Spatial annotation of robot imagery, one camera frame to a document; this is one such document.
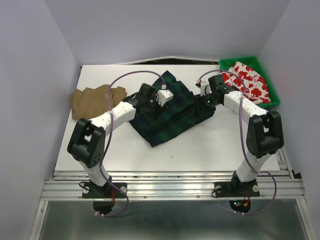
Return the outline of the dark green plaid skirt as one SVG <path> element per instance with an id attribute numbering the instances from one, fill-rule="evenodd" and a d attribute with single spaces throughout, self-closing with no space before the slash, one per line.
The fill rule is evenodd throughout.
<path id="1" fill-rule="evenodd" d="M 129 123 L 151 147 L 168 142 L 184 131 L 211 118 L 216 107 L 209 107 L 199 113 L 195 95 L 183 82 L 177 81 L 168 70 L 161 75 L 166 87 L 173 93 L 173 99 L 167 103 L 168 108 L 157 119 L 146 115 L 135 117 Z"/>

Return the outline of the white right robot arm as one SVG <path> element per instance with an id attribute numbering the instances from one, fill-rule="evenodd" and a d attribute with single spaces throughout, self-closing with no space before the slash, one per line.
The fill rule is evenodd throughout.
<path id="1" fill-rule="evenodd" d="M 200 89 L 200 94 L 196 96 L 200 114 L 223 105 L 238 114 L 240 124 L 247 124 L 247 133 L 240 135 L 244 160 L 231 180 L 216 188 L 216 196 L 242 195 L 246 191 L 255 191 L 256 177 L 262 166 L 284 145 L 281 115 L 251 102 L 238 88 L 228 86 L 221 74 L 208 80 L 198 79 L 195 85 Z"/>

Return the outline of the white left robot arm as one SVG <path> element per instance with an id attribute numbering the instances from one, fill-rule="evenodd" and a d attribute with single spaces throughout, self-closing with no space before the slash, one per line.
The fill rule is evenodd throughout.
<path id="1" fill-rule="evenodd" d="M 160 90 L 142 84 L 139 91 L 125 97 L 112 110 L 92 119 L 79 119 L 73 129 L 67 152 L 83 167 L 100 197 L 106 197 L 113 188 L 112 178 L 103 166 L 109 144 L 106 137 L 113 131 L 141 115 L 156 120 L 167 108 L 174 94 L 162 86 Z"/>

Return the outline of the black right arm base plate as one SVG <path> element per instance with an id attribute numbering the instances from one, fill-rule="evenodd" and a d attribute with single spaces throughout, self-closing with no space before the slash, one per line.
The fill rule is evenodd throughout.
<path id="1" fill-rule="evenodd" d="M 256 180 L 250 182 L 218 181 L 211 192 L 214 198 L 236 199 L 241 197 L 259 197 L 260 191 Z"/>

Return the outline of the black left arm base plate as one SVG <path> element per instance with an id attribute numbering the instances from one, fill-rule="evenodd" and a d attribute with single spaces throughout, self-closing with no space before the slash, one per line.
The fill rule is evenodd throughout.
<path id="1" fill-rule="evenodd" d="M 81 181 L 78 184 L 82 188 L 83 199 L 125 199 L 126 197 L 114 187 L 106 183 L 105 186 L 97 186 L 91 181 Z"/>

